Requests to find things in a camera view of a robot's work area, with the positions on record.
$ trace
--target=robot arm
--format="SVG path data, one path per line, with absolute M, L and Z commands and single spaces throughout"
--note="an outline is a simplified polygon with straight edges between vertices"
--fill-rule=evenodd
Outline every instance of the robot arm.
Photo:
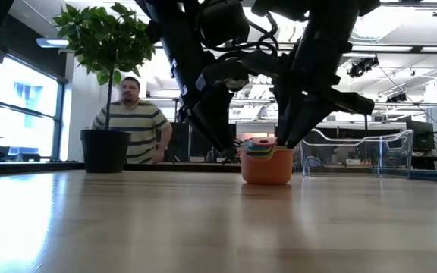
M 266 16 L 272 30 L 249 22 L 239 0 L 136 0 L 151 22 L 152 42 L 161 41 L 171 75 L 181 90 L 180 121 L 204 135 L 217 150 L 233 145 L 228 133 L 229 90 L 240 90 L 248 74 L 273 79 L 278 102 L 278 144 L 295 147 L 332 111 L 369 115 L 374 102 L 356 93 L 332 89 L 341 57 L 358 16 L 380 6 L 379 0 L 256 0 L 253 13 Z M 277 56 L 277 31 L 270 12 L 291 20 L 308 20 L 303 37 L 289 54 Z M 246 43 L 249 25 L 263 32 L 258 42 Z M 228 43 L 230 47 L 219 45 Z M 207 48 L 227 52 L 219 59 Z M 243 51 L 256 47 L 254 52 Z M 261 48 L 267 48 L 266 54 Z

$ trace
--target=table surface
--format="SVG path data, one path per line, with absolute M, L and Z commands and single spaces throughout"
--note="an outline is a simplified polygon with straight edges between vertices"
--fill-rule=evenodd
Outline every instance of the table surface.
M 437 272 L 437 183 L 68 171 L 0 177 L 2 272 Z

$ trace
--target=ceiling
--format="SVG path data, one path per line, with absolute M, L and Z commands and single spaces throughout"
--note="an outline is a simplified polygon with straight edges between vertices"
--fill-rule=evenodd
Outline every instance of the ceiling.
M 59 14 L 61 5 L 70 4 L 78 9 L 87 6 L 103 6 L 108 8 L 116 0 L 14 0 L 10 14 L 22 21 L 41 35 L 54 38 L 56 29 L 52 28 L 52 17 Z M 134 0 L 117 0 L 137 11 L 139 19 L 148 21 L 146 15 L 134 3 Z M 244 6 L 250 6 L 251 0 L 243 2 Z M 244 8 L 250 20 L 267 27 L 267 20 L 255 17 L 250 13 L 249 8 Z M 433 17 L 433 9 L 401 9 L 401 8 L 380 8 L 375 13 L 368 14 L 357 22 L 354 33 L 355 42 L 388 43 L 388 44 L 436 44 L 437 45 L 437 17 Z M 305 24 L 292 22 L 277 14 L 274 14 L 278 21 L 279 32 L 276 35 L 279 42 L 294 42 L 300 37 Z M 249 40 L 257 40 L 260 37 L 258 32 L 251 31 Z M 379 93 L 395 88 L 395 84 L 407 84 L 409 94 L 421 93 L 424 90 L 424 83 L 437 76 L 437 55 L 416 55 L 416 54 L 378 54 L 380 66 L 383 70 L 376 68 L 359 79 L 352 80 L 347 75 L 347 69 L 351 62 L 358 59 L 346 59 L 345 63 L 338 70 L 341 76 L 341 83 L 336 87 L 340 91 L 358 92 L 365 96 L 378 98 Z M 147 89 L 152 96 L 177 96 L 178 85 L 170 78 L 170 65 L 162 49 L 156 51 L 151 62 L 148 62 L 141 69 L 141 74 L 146 78 Z M 251 84 L 247 86 L 237 97 L 247 96 L 248 99 L 267 99 L 271 96 L 268 85 Z M 259 113 L 263 105 L 250 106 L 253 111 L 247 109 L 241 117 L 253 113 Z

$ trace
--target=computer monitor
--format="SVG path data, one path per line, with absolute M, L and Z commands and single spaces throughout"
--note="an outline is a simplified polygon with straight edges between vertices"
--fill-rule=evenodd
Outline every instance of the computer monitor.
M 413 150 L 434 150 L 434 129 L 432 124 L 420 121 L 406 121 L 406 127 L 414 131 Z

